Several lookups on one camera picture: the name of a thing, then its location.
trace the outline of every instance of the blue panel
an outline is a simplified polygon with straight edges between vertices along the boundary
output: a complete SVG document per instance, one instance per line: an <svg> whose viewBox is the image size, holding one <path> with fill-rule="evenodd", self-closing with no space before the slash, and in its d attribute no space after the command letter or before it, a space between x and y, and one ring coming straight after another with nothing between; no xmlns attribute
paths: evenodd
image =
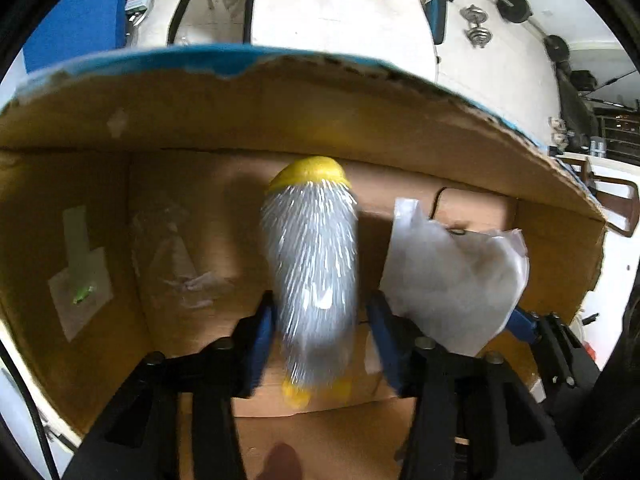
<svg viewBox="0 0 640 480"><path fill-rule="evenodd" d="M60 0L24 45L27 72L125 44L125 0Z"/></svg>

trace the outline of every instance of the screw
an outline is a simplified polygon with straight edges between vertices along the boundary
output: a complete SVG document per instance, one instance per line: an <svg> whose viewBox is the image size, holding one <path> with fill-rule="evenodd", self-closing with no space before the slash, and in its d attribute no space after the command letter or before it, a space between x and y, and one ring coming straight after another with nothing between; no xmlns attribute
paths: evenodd
<svg viewBox="0 0 640 480"><path fill-rule="evenodd" d="M415 338L414 343L421 350L433 350L436 348L436 342L425 335Z"/></svg>
<svg viewBox="0 0 640 480"><path fill-rule="evenodd" d="M162 352L151 352L145 357L145 365L155 366L162 364L164 361L164 354Z"/></svg>
<svg viewBox="0 0 640 480"><path fill-rule="evenodd" d="M504 357L500 352L496 352L495 350L489 350L486 354L484 354L484 358L488 363L492 365L501 365L504 362Z"/></svg>
<svg viewBox="0 0 640 480"><path fill-rule="evenodd" d="M217 350L231 350L234 347L234 340L230 337L221 337L213 343L213 347Z"/></svg>

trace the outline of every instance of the black cable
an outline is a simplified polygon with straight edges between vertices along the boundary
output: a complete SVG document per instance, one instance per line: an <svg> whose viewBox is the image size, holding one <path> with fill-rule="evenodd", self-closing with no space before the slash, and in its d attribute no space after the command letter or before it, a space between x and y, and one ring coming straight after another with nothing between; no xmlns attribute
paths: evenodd
<svg viewBox="0 0 640 480"><path fill-rule="evenodd" d="M623 77L626 77L628 75L632 75L633 72L637 72L637 71L638 71L638 69L635 68L631 72L627 72L625 75L621 75L620 77L614 77L613 79L609 79L606 83L604 83L604 85L601 85L601 86L598 86L597 88L594 88L590 92L587 92L586 94L583 94L583 96L589 95L589 94L593 94L594 92L600 90L601 88L604 88L605 86L613 85L613 83L615 83L617 81L620 81Z"/></svg>
<svg viewBox="0 0 640 480"><path fill-rule="evenodd" d="M11 377L14 378L15 384L16 386L18 386L18 390L20 390L20 394L24 399L24 403L27 405L29 415L31 415L31 421L33 422L33 427L36 430L38 442L40 443L40 449L42 450L42 454L44 456L44 461L47 463L47 469L49 470L51 480L60 480L58 468L56 467L56 463L53 460L51 448L49 447L49 441L47 440L47 435L44 433L44 427L42 425L42 420L40 418L38 408L36 407L36 403L33 402L33 397L31 397L31 393L29 392L27 385L24 383L24 380L20 375L18 368L15 366L14 360L11 359L9 352L5 348L2 341L0 341L0 359L2 359L2 362L6 366L7 370L9 370Z"/></svg>

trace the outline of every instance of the blue object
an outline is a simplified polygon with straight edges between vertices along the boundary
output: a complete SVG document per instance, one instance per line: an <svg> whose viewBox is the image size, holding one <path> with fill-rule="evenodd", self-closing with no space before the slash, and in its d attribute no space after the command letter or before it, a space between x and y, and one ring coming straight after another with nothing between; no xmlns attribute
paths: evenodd
<svg viewBox="0 0 640 480"><path fill-rule="evenodd" d="M60 0L23 47L27 72L125 45L126 0Z"/></svg>
<svg viewBox="0 0 640 480"><path fill-rule="evenodd" d="M507 321L506 329L513 334L516 339L525 343L535 343L538 338L538 322L533 317L522 310L519 306L511 313Z"/></svg>

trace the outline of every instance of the cardboard box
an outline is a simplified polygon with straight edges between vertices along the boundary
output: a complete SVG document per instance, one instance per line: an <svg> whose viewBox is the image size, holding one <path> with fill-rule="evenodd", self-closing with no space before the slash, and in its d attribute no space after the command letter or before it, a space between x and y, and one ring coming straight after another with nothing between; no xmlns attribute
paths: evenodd
<svg viewBox="0 0 640 480"><path fill-rule="evenodd" d="M252 312L269 286L257 224L262 193L297 156L345 164L362 208L362 300L382 273L395 197L432 204L442 188L437 218L522 229L525 309L569 321L602 259L604 217L566 168L463 98L366 60L240 46L79 60L41 75L8 104L0 146L2 320L44 396L79 433L145 353L198 351ZM157 237L153 222L136 231L136 218L152 219L167 201L177 220L159 225L174 222L193 267L214 278L204 308L184 308L179 294L154 303L145 281ZM83 205L113 299L68 340L48 282L68 266L63 212ZM389 395L364 371L364 339L366 331L348 404ZM501 334L490 347L530 381L526 345ZM274 352L263 386L236 404L237 415L293 413L281 377Z"/></svg>

